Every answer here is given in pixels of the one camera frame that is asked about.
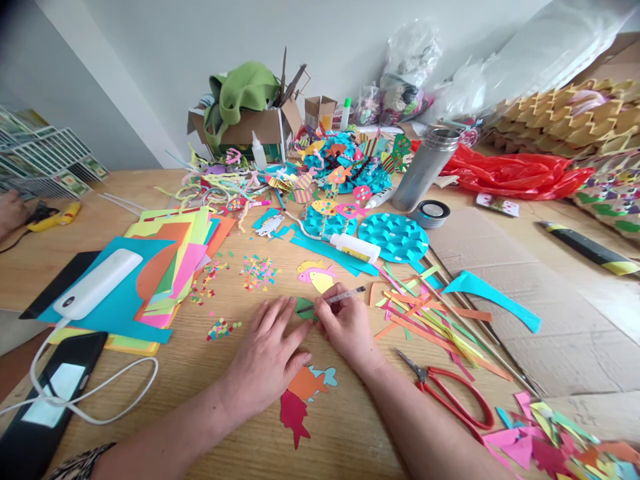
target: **white glue bottle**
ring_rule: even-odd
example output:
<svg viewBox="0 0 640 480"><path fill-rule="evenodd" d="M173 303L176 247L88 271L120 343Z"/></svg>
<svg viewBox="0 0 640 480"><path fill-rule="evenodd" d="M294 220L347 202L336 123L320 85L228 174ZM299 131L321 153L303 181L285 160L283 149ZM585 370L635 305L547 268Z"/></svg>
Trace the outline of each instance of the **white glue bottle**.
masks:
<svg viewBox="0 0 640 480"><path fill-rule="evenodd" d="M375 261L378 260L378 256L380 256L380 247L347 235L346 233L340 235L334 233L331 238L329 238L329 242L341 252L367 263L375 263Z"/></svg>
<svg viewBox="0 0 640 480"><path fill-rule="evenodd" d="M255 169L258 171L264 171L267 168L267 158L265 156L265 150L262 148L262 143L255 136L255 132L251 130L253 135L253 160L255 161Z"/></svg>

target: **cardboard box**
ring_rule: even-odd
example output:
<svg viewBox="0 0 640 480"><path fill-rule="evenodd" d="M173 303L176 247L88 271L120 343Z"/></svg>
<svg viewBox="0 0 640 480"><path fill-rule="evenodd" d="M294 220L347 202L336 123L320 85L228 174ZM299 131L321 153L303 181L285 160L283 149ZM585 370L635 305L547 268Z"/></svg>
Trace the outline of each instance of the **cardboard box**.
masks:
<svg viewBox="0 0 640 480"><path fill-rule="evenodd" d="M305 124L312 129L316 129L318 127L318 121L320 121L326 131L331 130L333 112L337 105L338 102L329 97L311 97L305 99Z"/></svg>
<svg viewBox="0 0 640 480"><path fill-rule="evenodd" d="M540 394L640 389L640 346L475 208L454 210L430 230L429 247L453 277L468 270L542 319L534 335L502 307L470 296L478 310L493 314L491 328Z"/></svg>
<svg viewBox="0 0 640 480"><path fill-rule="evenodd" d="M204 145L209 145L205 136L205 106L199 104L189 109L187 118L187 134L198 132ZM253 159L251 144L252 131L265 149L267 161L282 162L283 156L293 141L293 136L302 127L302 116L293 98L289 98L282 107L262 112L242 110L240 123L230 125L222 135L220 151L235 148L248 159Z"/></svg>

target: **black phone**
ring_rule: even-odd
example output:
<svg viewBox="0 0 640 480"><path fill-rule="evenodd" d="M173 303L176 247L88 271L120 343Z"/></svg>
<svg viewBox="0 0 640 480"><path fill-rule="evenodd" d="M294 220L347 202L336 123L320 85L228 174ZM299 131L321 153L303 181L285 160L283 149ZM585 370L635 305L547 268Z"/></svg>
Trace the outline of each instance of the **black phone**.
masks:
<svg viewBox="0 0 640 480"><path fill-rule="evenodd" d="M39 378L45 392L68 400L80 397L107 336L106 332L95 332L62 340ZM36 396L34 388L27 399ZM45 401L20 407L0 438L0 478L42 478L71 415L71 410Z"/></svg>

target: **water bottle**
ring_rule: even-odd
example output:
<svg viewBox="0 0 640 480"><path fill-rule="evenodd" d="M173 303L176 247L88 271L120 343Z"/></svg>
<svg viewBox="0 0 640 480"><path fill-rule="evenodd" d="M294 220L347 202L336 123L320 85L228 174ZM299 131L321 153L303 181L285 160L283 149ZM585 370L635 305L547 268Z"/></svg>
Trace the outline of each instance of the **water bottle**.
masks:
<svg viewBox="0 0 640 480"><path fill-rule="evenodd" d="M391 198L391 204L396 210L415 210L458 148L458 140L460 134L452 129L438 128L427 134Z"/></svg>

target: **sleeve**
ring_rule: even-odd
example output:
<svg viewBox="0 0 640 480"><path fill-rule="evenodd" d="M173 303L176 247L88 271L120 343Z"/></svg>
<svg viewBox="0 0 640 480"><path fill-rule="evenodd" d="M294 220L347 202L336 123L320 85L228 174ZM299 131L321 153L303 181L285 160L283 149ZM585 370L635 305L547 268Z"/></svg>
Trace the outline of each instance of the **sleeve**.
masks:
<svg viewBox="0 0 640 480"><path fill-rule="evenodd" d="M49 480L89 480L95 463L114 445L115 443L108 443L66 460L53 471Z"/></svg>

